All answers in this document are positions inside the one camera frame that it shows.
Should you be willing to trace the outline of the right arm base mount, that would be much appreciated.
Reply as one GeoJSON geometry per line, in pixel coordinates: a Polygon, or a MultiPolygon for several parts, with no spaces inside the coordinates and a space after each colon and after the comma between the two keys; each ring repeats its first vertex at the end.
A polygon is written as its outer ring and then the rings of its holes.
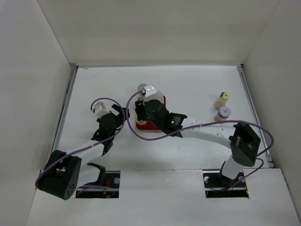
{"type": "Polygon", "coordinates": [[[203,171],[206,198],[248,198],[245,181],[235,184],[244,176],[240,172],[234,179],[223,178],[218,170],[203,171]]]}

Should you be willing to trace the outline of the small silver lid jar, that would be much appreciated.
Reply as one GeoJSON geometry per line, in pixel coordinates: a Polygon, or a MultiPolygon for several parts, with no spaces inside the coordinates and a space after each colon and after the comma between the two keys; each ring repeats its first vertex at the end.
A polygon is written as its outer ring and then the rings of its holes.
{"type": "Polygon", "coordinates": [[[136,121],[136,123],[139,125],[145,125],[147,123],[147,121],[136,121]]]}

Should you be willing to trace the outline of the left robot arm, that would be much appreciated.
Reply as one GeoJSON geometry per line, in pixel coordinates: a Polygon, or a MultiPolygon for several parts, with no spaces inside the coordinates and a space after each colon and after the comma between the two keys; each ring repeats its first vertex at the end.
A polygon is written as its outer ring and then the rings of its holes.
{"type": "Polygon", "coordinates": [[[110,188],[109,183],[105,181],[105,167],[93,163],[92,160],[108,153],[126,120],[126,108],[113,104],[112,109],[116,110],[117,114],[106,111],[100,102],[97,103],[93,113],[97,115],[99,128],[91,140],[79,150],[53,151],[35,182],[37,189],[68,200],[72,195],[80,194],[77,188],[82,192],[91,188],[110,188]]]}

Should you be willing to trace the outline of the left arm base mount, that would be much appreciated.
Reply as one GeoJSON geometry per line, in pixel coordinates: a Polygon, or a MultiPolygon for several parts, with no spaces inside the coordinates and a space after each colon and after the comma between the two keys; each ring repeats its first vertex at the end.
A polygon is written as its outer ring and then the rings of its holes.
{"type": "Polygon", "coordinates": [[[117,199],[120,187],[119,170],[106,170],[104,166],[88,163],[79,174],[75,197],[78,199],[117,199]]]}

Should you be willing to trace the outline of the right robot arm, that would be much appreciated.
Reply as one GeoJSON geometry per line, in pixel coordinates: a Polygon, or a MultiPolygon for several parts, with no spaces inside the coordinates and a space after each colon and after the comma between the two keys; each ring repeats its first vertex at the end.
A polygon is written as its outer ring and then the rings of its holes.
{"type": "Polygon", "coordinates": [[[255,165],[261,139],[246,123],[204,126],[201,121],[184,114],[169,112],[158,100],[137,100],[135,112],[138,120],[150,121],[172,137],[196,138],[229,148],[231,155],[222,164],[218,174],[218,181],[223,186],[231,186],[238,180],[243,168],[255,165]]]}

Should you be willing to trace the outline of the blue label silver cap bottle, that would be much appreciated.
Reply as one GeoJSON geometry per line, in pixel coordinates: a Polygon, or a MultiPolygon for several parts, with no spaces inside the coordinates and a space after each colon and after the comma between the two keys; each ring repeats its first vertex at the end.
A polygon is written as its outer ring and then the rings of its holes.
{"type": "Polygon", "coordinates": [[[164,102],[164,95],[162,94],[162,92],[157,91],[157,95],[158,95],[158,100],[160,102],[164,102]]]}

